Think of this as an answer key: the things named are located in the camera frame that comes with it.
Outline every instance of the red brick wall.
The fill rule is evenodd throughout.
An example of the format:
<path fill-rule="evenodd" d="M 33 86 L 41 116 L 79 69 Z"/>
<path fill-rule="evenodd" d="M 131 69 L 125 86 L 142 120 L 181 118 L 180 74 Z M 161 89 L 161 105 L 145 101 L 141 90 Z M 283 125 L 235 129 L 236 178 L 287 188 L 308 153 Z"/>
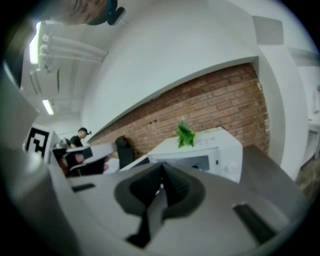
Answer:
<path fill-rule="evenodd" d="M 221 69 L 163 93 L 90 139 L 91 145 L 114 142 L 125 135 L 135 157 L 173 137 L 181 120 L 195 132 L 223 126 L 244 146 L 269 150 L 268 113 L 251 64 Z"/>

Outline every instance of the white wall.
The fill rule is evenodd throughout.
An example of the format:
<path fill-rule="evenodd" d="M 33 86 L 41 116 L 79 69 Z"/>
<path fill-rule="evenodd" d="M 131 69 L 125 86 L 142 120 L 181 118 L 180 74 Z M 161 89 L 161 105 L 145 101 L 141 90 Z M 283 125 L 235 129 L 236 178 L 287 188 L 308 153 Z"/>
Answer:
<path fill-rule="evenodd" d="M 282 22 L 283 45 L 259 45 L 261 51 L 258 52 L 256 64 L 270 119 L 269 154 L 295 180 L 307 148 L 308 108 L 304 85 L 292 52 L 313 58 L 319 52 L 299 20 L 278 1 L 228 1 L 251 16 Z"/>
<path fill-rule="evenodd" d="M 319 53 L 303 24 L 282 3 L 277 0 L 228 0 L 243 8 L 252 16 L 280 20 L 283 23 L 284 45 L 287 47 Z"/>
<path fill-rule="evenodd" d="M 303 82 L 284 45 L 261 45 L 259 48 L 272 68 L 284 107 L 285 143 L 280 166 L 295 180 L 304 159 L 309 128 Z"/>
<path fill-rule="evenodd" d="M 316 91 L 317 86 L 320 85 L 320 67 L 300 66 L 298 70 L 305 90 L 308 118 L 320 125 L 320 114 L 314 114 L 312 112 L 314 91 Z"/>
<path fill-rule="evenodd" d="M 53 129 L 60 139 L 67 138 L 69 140 L 72 136 L 77 135 L 78 130 L 82 127 L 79 114 L 56 116 L 45 116 L 43 114 L 34 123 Z"/>
<path fill-rule="evenodd" d="M 300 66 L 298 67 L 298 70 L 299 70 L 299 74 L 301 76 L 304 91 L 305 91 L 309 123 L 320 126 L 320 113 L 314 114 L 312 112 L 313 93 L 316 90 L 317 85 L 320 85 L 320 67 Z M 314 155 L 317 140 L 318 140 L 318 134 L 313 131 L 309 131 L 307 147 L 305 150 L 302 165 L 305 164 L 308 160 L 310 160 Z"/>
<path fill-rule="evenodd" d="M 213 17 L 206 0 L 166 0 L 137 16 L 92 76 L 83 125 L 96 133 L 176 85 L 252 61 L 255 51 Z"/>

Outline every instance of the ceiling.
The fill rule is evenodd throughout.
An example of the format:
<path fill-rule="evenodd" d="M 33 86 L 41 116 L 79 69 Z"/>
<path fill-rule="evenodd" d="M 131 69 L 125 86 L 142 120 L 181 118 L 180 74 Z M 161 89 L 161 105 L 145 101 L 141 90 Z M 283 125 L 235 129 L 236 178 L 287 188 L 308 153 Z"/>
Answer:
<path fill-rule="evenodd" d="M 98 26 L 83 25 L 62 25 L 58 23 L 46 24 L 42 22 L 39 35 L 39 47 L 43 44 L 43 34 L 76 40 L 108 51 L 120 31 L 126 27 L 131 20 L 150 5 L 161 0 L 118 0 L 118 6 L 126 9 L 126 14 L 115 26 L 107 23 Z M 42 119 L 54 119 L 62 115 L 79 115 L 82 109 L 82 102 L 89 85 L 91 76 L 100 64 L 70 60 L 57 59 L 55 66 L 59 67 L 59 92 L 52 94 L 47 99 L 53 107 L 54 116 L 49 116 L 42 104 L 42 96 L 37 95 L 30 78 L 30 71 L 35 70 L 39 65 L 30 63 L 29 48 L 25 49 L 21 92 L 27 100 L 39 111 Z"/>

